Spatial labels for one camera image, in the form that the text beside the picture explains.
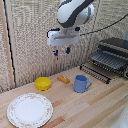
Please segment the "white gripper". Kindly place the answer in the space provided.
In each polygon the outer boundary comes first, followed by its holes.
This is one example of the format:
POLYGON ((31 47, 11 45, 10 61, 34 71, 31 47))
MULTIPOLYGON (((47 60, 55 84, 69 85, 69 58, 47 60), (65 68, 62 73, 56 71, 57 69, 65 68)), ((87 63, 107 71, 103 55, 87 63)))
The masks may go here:
MULTIPOLYGON (((64 34, 61 31, 48 31, 47 44, 50 47, 75 44, 79 42, 79 33, 64 34)), ((71 48, 67 47, 66 53, 70 54, 71 48)), ((58 56, 58 50, 54 51, 54 56, 58 56)))

